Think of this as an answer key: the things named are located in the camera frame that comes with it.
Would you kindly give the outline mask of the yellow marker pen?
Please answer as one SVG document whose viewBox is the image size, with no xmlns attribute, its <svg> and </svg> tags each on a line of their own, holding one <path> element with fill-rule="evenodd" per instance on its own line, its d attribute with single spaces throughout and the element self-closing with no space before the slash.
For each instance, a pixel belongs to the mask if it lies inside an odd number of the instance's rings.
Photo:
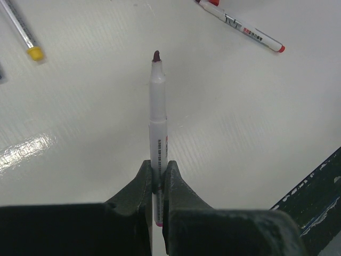
<svg viewBox="0 0 341 256">
<path fill-rule="evenodd" d="M 41 61 L 45 58 L 45 54 L 41 47 L 37 44 L 33 34 L 30 32 L 29 27 L 25 24 L 24 19 L 20 12 L 16 10 L 15 5 L 8 0 L 1 1 L 1 6 L 6 15 L 11 20 L 14 28 L 19 33 L 20 38 L 26 46 L 26 52 L 34 61 Z"/>
</svg>

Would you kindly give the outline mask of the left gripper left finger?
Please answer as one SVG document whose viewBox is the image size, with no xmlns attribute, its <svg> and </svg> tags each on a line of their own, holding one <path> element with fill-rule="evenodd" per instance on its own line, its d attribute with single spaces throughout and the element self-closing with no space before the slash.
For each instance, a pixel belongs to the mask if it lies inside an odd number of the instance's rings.
<svg viewBox="0 0 341 256">
<path fill-rule="evenodd" d="M 151 255 L 152 178 L 144 161 L 105 202 L 1 207 L 1 255 Z"/>
</svg>

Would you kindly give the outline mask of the purple marker pen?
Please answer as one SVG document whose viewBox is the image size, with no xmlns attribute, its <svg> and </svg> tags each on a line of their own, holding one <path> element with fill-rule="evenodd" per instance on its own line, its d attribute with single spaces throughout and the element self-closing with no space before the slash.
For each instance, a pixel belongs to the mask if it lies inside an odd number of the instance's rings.
<svg viewBox="0 0 341 256">
<path fill-rule="evenodd" d="M 154 52 L 151 61 L 149 82 L 149 143 L 154 221 L 158 227 L 161 227 L 164 216 L 164 179 L 168 165 L 168 131 L 166 77 L 158 50 Z"/>
</svg>

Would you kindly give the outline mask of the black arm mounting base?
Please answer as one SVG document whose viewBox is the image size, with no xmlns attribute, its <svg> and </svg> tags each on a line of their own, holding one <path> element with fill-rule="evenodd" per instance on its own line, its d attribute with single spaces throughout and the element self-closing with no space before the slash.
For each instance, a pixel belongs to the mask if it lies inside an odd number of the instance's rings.
<svg viewBox="0 0 341 256">
<path fill-rule="evenodd" d="M 287 213 L 302 235 L 320 224 L 340 199 L 340 149 L 275 203 L 271 210 Z"/>
</svg>

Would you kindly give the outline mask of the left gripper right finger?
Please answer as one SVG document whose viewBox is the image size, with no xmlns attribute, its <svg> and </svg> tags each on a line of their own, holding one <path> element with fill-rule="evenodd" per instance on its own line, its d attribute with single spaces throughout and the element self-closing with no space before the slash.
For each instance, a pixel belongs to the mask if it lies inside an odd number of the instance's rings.
<svg viewBox="0 0 341 256">
<path fill-rule="evenodd" d="M 297 225 L 282 211 L 214 209 L 183 180 L 175 161 L 164 185 L 168 255 L 306 255 Z"/>
</svg>

